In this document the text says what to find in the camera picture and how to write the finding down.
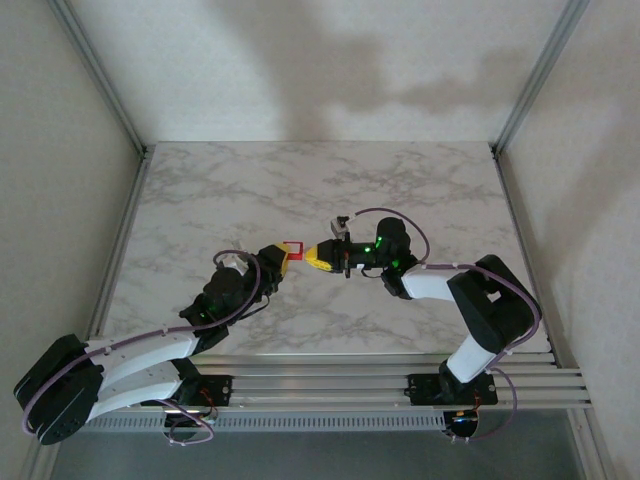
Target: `marble surface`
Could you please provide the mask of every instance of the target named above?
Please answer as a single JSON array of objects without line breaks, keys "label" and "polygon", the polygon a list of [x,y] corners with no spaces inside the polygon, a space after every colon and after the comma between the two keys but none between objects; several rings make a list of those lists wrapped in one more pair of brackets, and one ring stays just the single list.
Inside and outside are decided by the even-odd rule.
[{"label": "marble surface", "polygon": [[[307,248],[332,237],[335,216],[372,206],[421,225],[430,261],[495,253],[529,285],[485,143],[161,143],[103,332],[170,322],[208,281],[219,250],[255,252],[284,240]],[[351,222],[354,240],[373,239],[383,216]],[[408,230],[421,256],[424,245]],[[402,301],[380,280],[291,262],[271,306],[237,323],[211,352],[448,353],[466,335],[451,302]],[[544,329],[520,351],[549,351]]]}]

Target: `wire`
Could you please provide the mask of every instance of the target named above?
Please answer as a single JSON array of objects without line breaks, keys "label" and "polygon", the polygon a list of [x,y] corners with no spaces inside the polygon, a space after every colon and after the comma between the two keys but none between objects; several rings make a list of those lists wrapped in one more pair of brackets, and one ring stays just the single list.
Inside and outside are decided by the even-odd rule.
[{"label": "wire", "polygon": [[[204,387],[201,388],[199,393],[207,400],[207,402],[209,402],[209,407],[210,408],[209,408],[209,413],[207,413],[207,414],[201,413],[201,414],[198,415],[198,418],[200,420],[202,420],[203,422],[207,423],[207,425],[211,426],[209,424],[209,422],[206,422],[206,420],[204,420],[204,418],[211,417],[211,415],[213,414],[213,412],[215,410],[215,412],[216,412],[215,416],[212,417],[213,421],[215,422],[215,420],[218,418],[218,415],[220,413],[218,412],[218,409],[216,408],[216,406],[213,404],[213,400],[211,399],[211,396],[209,395],[209,391],[206,388],[204,388]],[[189,420],[191,420],[191,417],[187,417],[186,415],[182,415],[181,418],[179,418],[179,419],[177,419],[176,421],[173,422],[173,424],[171,425],[171,428],[169,429],[169,433],[167,434],[167,438],[169,439],[170,443],[172,443],[172,444],[173,443],[178,443],[178,444],[181,444],[183,446],[191,444],[191,442],[189,442],[189,443],[182,442],[181,443],[179,440],[176,440],[175,436],[173,435],[173,433],[175,432],[175,429],[178,427],[178,425],[182,425],[183,423],[188,422]]]},{"label": "wire", "polygon": [[473,411],[478,413],[478,408],[480,408],[480,405],[482,405],[482,399],[480,398],[480,395],[478,395],[478,392],[476,391],[473,392],[473,398],[476,401],[476,404],[473,407]]},{"label": "wire", "polygon": [[[98,348],[96,350],[92,350],[91,352],[87,352],[84,355],[81,355],[80,357],[76,358],[75,360],[69,362],[67,365],[62,367],[57,373],[55,373],[49,380],[47,380],[36,391],[36,393],[33,395],[33,397],[31,397],[31,400],[29,400],[27,405],[24,407],[24,414],[22,416],[22,430],[27,435],[33,436],[33,435],[36,434],[35,430],[31,427],[31,425],[29,425],[29,414],[31,413],[31,410],[33,410],[33,407],[38,402],[38,400],[40,400],[42,395],[44,395],[44,393],[47,390],[49,390],[49,388],[51,388],[51,386],[53,384],[55,384],[64,375],[69,373],[73,368],[75,368],[76,366],[78,366],[82,362],[84,362],[86,360],[89,360],[89,359],[91,359],[93,357],[96,357],[98,355],[103,355],[103,354],[104,355],[108,355],[112,350],[116,350],[116,349],[121,348],[121,347],[126,347],[127,345],[131,345],[133,343],[141,342],[141,341],[147,340],[149,338],[158,337],[158,336],[165,336],[165,335],[167,335],[169,333],[197,332],[197,331],[200,331],[200,330],[207,330],[209,328],[214,328],[214,327],[223,325],[223,324],[233,320],[238,314],[241,314],[242,312],[244,312],[251,305],[252,301],[254,300],[254,297],[258,293],[258,288],[260,286],[260,277],[261,277],[260,264],[258,263],[258,260],[256,260],[255,256],[251,255],[250,253],[244,252],[242,250],[222,250],[222,251],[218,252],[214,256],[214,263],[216,263],[216,260],[221,255],[225,255],[225,254],[246,255],[246,256],[248,256],[249,260],[256,267],[256,282],[255,282],[255,285],[253,286],[253,289],[251,290],[251,294],[249,295],[247,300],[236,311],[234,311],[233,313],[230,313],[226,317],[224,317],[224,318],[222,318],[222,319],[220,319],[220,320],[218,320],[216,322],[209,323],[209,324],[206,324],[206,325],[198,325],[198,326],[191,326],[190,325],[190,326],[180,326],[180,327],[171,327],[171,328],[153,330],[151,332],[146,332],[146,333],[142,333],[140,335],[135,335],[133,337],[125,338],[124,340],[121,340],[119,342],[113,343],[111,345],[107,345],[105,347]],[[167,402],[167,400],[158,400],[158,401],[161,402],[161,403],[165,403],[165,404]],[[178,410],[180,410],[180,411],[183,411],[183,409],[181,409],[178,406],[176,406],[176,408]]]},{"label": "wire", "polygon": [[364,273],[364,269],[360,270],[360,273],[362,273],[362,276],[365,277],[365,278],[380,278],[380,277],[382,277],[382,275],[376,275],[375,277],[367,275],[366,273]]},{"label": "wire", "polygon": [[184,442],[176,440],[173,437],[173,432],[175,431],[175,428],[178,425],[180,425],[181,423],[185,422],[184,418],[178,419],[175,422],[173,422],[173,425],[171,425],[171,429],[169,430],[169,443],[172,443],[172,444],[176,443],[178,445],[186,447],[188,445],[196,445],[198,443],[208,442],[209,440],[212,440],[213,437],[215,436],[215,433],[213,431],[213,427],[211,425],[209,425],[207,422],[205,422],[204,420],[202,420],[202,418],[200,418],[199,416],[187,412],[184,408],[182,408],[180,405],[178,405],[177,403],[175,403],[175,402],[173,402],[171,400],[157,400],[157,401],[162,403],[162,404],[164,404],[164,405],[166,405],[167,407],[175,408],[180,413],[182,413],[182,415],[184,415],[184,417],[186,417],[189,420],[193,420],[194,422],[196,422],[196,424],[200,425],[208,433],[207,438],[202,438],[200,440],[190,440],[190,441],[184,441]]},{"label": "wire", "polygon": [[256,313],[260,313],[262,310],[267,308],[269,306],[269,304],[271,304],[271,298],[268,295],[266,297],[267,297],[267,303],[265,305],[263,305],[260,308],[256,308],[255,310],[251,310],[248,313],[245,313],[238,320],[244,320],[245,318],[253,317]]},{"label": "wire", "polygon": [[425,245],[426,250],[427,250],[426,253],[424,254],[424,257],[422,257],[420,259],[419,263],[424,263],[427,260],[427,258],[429,258],[429,254],[431,253],[431,244],[429,243],[429,239],[427,238],[425,233],[422,231],[422,229],[418,226],[418,224],[416,222],[411,220],[404,213],[400,213],[397,210],[393,210],[391,208],[386,208],[386,207],[365,208],[364,210],[357,211],[355,213],[355,216],[358,217],[360,215],[363,215],[363,214],[369,213],[369,212],[387,212],[387,213],[391,213],[393,215],[396,215],[396,216],[402,218],[403,220],[406,220],[407,222],[409,222],[413,226],[413,228],[415,228],[418,231],[418,233],[420,234],[420,236],[424,240],[424,245]]},{"label": "wire", "polygon": [[479,435],[477,437],[458,437],[457,435],[453,434],[452,438],[455,440],[456,438],[462,438],[465,442],[477,442],[479,440],[486,440],[487,438],[491,438],[494,435],[496,435],[498,432],[504,430],[505,428],[507,428],[509,425],[511,425],[511,422],[513,422],[513,418],[516,415],[516,411],[518,410],[518,394],[516,393],[516,387],[513,384],[513,381],[511,380],[511,378],[509,378],[509,375],[507,375],[502,369],[498,368],[498,367],[493,367],[491,370],[493,370],[494,372],[499,373],[500,375],[502,375],[502,377],[507,381],[507,383],[509,384],[509,388],[511,389],[511,396],[513,398],[513,408],[511,409],[511,413],[509,414],[509,418],[507,419],[506,422],[504,422],[502,425],[500,425],[498,428],[496,428],[495,430],[490,431],[489,433],[484,433],[482,435]]}]

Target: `aluminum frame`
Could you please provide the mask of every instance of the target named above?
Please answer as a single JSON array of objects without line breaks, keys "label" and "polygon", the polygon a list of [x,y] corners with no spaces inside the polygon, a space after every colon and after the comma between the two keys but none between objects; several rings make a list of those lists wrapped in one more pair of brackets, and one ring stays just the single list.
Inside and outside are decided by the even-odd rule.
[{"label": "aluminum frame", "polygon": [[68,0],[47,0],[47,3],[58,20],[60,27],[62,27],[62,30],[64,30],[64,33],[69,38],[78,57],[84,64],[96,89],[100,92],[100,95],[102,95],[105,104],[115,116],[122,130],[127,135],[131,146],[142,160],[146,151],[145,145],[123,107],[122,102],[120,102],[120,98],[109,80],[109,76],[106,74],[95,49],[91,45],[89,37],[82,28],[82,24],[78,20],[78,16],[71,2]]},{"label": "aluminum frame", "polygon": [[118,226],[118,233],[116,235],[111,254],[109,255],[105,275],[102,280],[102,284],[100,285],[98,300],[96,301],[96,305],[91,314],[91,320],[87,327],[85,338],[91,338],[99,335],[107,320],[109,306],[111,305],[111,299],[113,298],[113,293],[116,289],[118,275],[120,274],[124,254],[127,250],[129,237],[131,236],[133,221],[135,220],[136,212],[138,211],[142,189],[147,179],[147,174],[149,173],[149,166],[151,164],[151,159],[153,158],[153,152],[154,148],[147,149],[140,165],[138,166],[136,178],[131,187],[129,198],[127,199],[122,221]]},{"label": "aluminum frame", "polygon": [[[541,305],[543,317],[547,320],[545,326],[547,327],[547,335],[551,343],[553,355],[556,358],[557,364],[561,367],[576,367],[577,362],[571,352],[569,343],[567,342],[563,330],[562,322],[559,318],[558,312],[553,305],[549,305],[544,301],[547,297],[539,295],[539,286],[536,282],[535,269],[533,262],[528,254],[530,248],[527,247],[527,238],[533,238],[531,234],[531,227],[526,221],[526,212],[522,205],[522,199],[516,195],[516,192],[511,191],[508,187],[509,184],[513,185],[512,172],[510,170],[509,156],[506,152],[498,154],[494,152],[494,160],[496,162],[496,170],[500,183],[502,185],[505,198],[509,206],[511,218],[516,228],[518,241],[522,251],[523,258],[525,260],[525,266],[527,273],[531,279],[533,291],[536,297],[541,299]],[[595,418],[595,412],[591,409],[568,409],[567,415],[573,432],[574,441],[578,449],[580,461],[585,471],[587,479],[599,480],[599,479],[615,479],[616,474],[613,467],[613,462],[609,455],[604,437],[600,431],[600,426]]]},{"label": "aluminum frame", "polygon": [[[464,405],[411,406],[404,395],[407,375],[437,373],[447,355],[198,355],[203,375],[233,375],[224,411],[451,411]],[[591,408],[579,369],[561,369],[552,354],[513,354],[501,368],[514,382],[519,408]],[[512,393],[494,375],[498,404],[511,409]]]},{"label": "aluminum frame", "polygon": [[507,122],[493,145],[493,151],[497,155],[504,153],[511,140],[513,140],[587,5],[589,5],[589,0],[569,0],[567,2],[520,92],[518,100],[516,100],[513,110],[509,114],[509,118],[507,118]]}]

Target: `black bracket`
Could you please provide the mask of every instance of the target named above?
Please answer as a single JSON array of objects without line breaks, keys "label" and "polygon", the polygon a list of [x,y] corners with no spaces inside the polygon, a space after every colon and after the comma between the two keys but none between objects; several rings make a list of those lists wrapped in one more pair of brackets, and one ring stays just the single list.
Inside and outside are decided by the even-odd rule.
[{"label": "black bracket", "polygon": [[202,375],[201,389],[189,402],[189,406],[211,406],[209,399],[202,393],[204,390],[215,407],[228,407],[231,400],[232,387],[233,377],[231,375]]},{"label": "black bracket", "polygon": [[408,375],[407,380],[409,386],[405,388],[404,394],[411,400],[411,405],[475,405],[478,400],[482,405],[498,404],[493,376],[486,373],[478,375],[453,401],[445,400],[440,386],[440,375],[437,373],[415,373]]}]

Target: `cable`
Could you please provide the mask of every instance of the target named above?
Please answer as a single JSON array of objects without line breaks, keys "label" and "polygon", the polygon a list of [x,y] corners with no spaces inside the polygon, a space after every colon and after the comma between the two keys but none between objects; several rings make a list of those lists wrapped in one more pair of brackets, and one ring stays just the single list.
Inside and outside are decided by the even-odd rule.
[{"label": "cable", "polygon": [[180,425],[181,423],[184,423],[184,421],[185,421],[184,419],[178,419],[173,423],[173,425],[171,425],[171,429],[169,430],[169,443],[172,443],[172,444],[173,443],[177,443],[178,445],[186,447],[188,445],[196,445],[198,443],[208,442],[209,440],[212,440],[213,437],[215,436],[215,433],[213,431],[213,427],[211,425],[209,425],[207,422],[205,422],[204,420],[202,420],[202,418],[200,418],[199,416],[187,412],[184,408],[182,408],[177,403],[172,402],[171,400],[157,400],[157,401],[162,403],[162,404],[164,404],[164,405],[166,405],[167,407],[175,408],[180,413],[182,413],[182,415],[184,415],[186,418],[188,418],[189,420],[193,420],[194,422],[196,422],[196,424],[198,424],[202,428],[204,428],[208,433],[207,438],[202,438],[200,440],[191,440],[191,441],[184,441],[184,442],[181,442],[179,440],[175,440],[173,438],[173,432],[174,432],[175,428],[178,425]]},{"label": "cable", "polygon": [[501,430],[504,430],[509,425],[511,425],[511,422],[513,422],[513,418],[515,417],[516,411],[518,410],[518,394],[516,393],[516,387],[513,384],[513,381],[511,380],[511,378],[509,378],[509,375],[507,375],[502,369],[500,369],[498,367],[493,367],[491,370],[493,370],[494,372],[497,372],[500,375],[502,375],[502,377],[509,384],[509,388],[511,389],[511,396],[513,398],[513,408],[511,409],[511,413],[509,414],[509,418],[507,419],[506,422],[504,422],[502,425],[500,425],[495,430],[492,430],[489,433],[484,433],[484,434],[479,435],[477,437],[475,437],[475,436],[474,437],[458,437],[457,435],[453,434],[452,438],[453,438],[454,441],[455,441],[456,438],[461,438],[465,442],[477,442],[479,440],[486,440],[487,438],[493,437],[494,435],[496,435]]},{"label": "cable", "polygon": [[270,304],[271,304],[271,298],[269,295],[265,295],[267,297],[267,303],[259,308],[256,308],[255,310],[251,310],[248,313],[245,313],[244,315],[242,315],[238,320],[244,320],[245,318],[249,318],[249,317],[253,317],[256,313],[260,313],[262,310],[264,310],[265,308],[267,308]]},{"label": "cable", "polygon": [[387,212],[387,213],[392,213],[393,215],[396,215],[396,216],[402,218],[403,220],[406,220],[407,222],[409,222],[413,226],[413,228],[415,228],[418,231],[418,233],[420,234],[420,236],[424,240],[424,245],[425,245],[425,247],[427,249],[426,253],[424,254],[424,257],[422,257],[420,259],[419,263],[424,263],[427,260],[427,258],[429,257],[429,254],[431,253],[431,244],[429,243],[429,239],[427,238],[425,233],[422,231],[422,229],[418,226],[418,224],[416,222],[411,220],[404,213],[400,213],[397,210],[392,210],[391,208],[386,208],[386,207],[365,208],[364,210],[357,211],[355,213],[355,216],[358,217],[360,215],[363,215],[363,214],[369,213],[369,212]]},{"label": "cable", "polygon": [[102,354],[107,354],[108,355],[109,352],[111,352],[113,350],[116,350],[116,349],[121,348],[121,347],[126,347],[127,345],[131,345],[133,343],[141,342],[143,340],[147,340],[148,338],[153,338],[153,337],[157,337],[157,336],[165,336],[165,335],[167,335],[169,333],[197,332],[197,331],[200,331],[200,330],[206,330],[208,328],[214,328],[214,327],[220,326],[220,325],[222,325],[224,323],[227,323],[230,320],[233,320],[236,315],[241,314],[242,312],[244,312],[245,309],[248,308],[249,305],[251,305],[251,302],[253,301],[254,297],[258,293],[258,288],[260,286],[260,277],[261,277],[260,264],[258,263],[258,260],[256,260],[255,256],[253,256],[250,253],[243,252],[242,250],[222,250],[221,252],[218,252],[213,257],[214,258],[214,263],[215,263],[216,259],[218,259],[221,255],[225,255],[225,254],[247,255],[249,260],[251,262],[253,262],[253,264],[256,267],[256,283],[253,286],[253,289],[251,290],[251,294],[249,295],[247,300],[236,311],[234,311],[233,313],[227,315],[226,317],[224,317],[224,318],[222,318],[222,319],[220,319],[220,320],[218,320],[216,322],[209,323],[207,325],[181,326],[181,327],[172,327],[172,328],[164,328],[164,329],[154,330],[152,332],[142,333],[140,335],[135,335],[133,337],[125,338],[124,340],[116,342],[116,343],[114,343],[112,345],[101,347],[101,348],[98,348],[96,350],[92,350],[91,352],[87,352],[84,355],[81,355],[80,357],[76,358],[75,360],[69,362],[67,365],[62,367],[57,373],[55,373],[49,380],[47,380],[36,391],[36,393],[33,395],[33,397],[31,397],[31,400],[29,400],[27,405],[24,407],[24,414],[22,416],[22,430],[24,431],[24,433],[26,433],[27,435],[31,435],[31,436],[36,434],[35,430],[33,428],[31,428],[31,425],[29,425],[29,414],[31,413],[31,410],[33,410],[33,407],[37,403],[37,401],[40,400],[42,395],[44,395],[44,393],[49,388],[51,388],[51,386],[53,384],[55,384],[64,375],[69,373],[73,368],[75,368],[76,366],[78,366],[82,362],[84,362],[86,360],[89,360],[89,359],[91,359],[93,357],[96,357],[98,355],[102,355]]},{"label": "cable", "polygon": [[367,275],[366,273],[364,273],[364,269],[360,270],[360,273],[362,273],[362,276],[365,277],[365,278],[380,278],[380,277],[382,277],[382,275],[376,275],[375,277]]}]

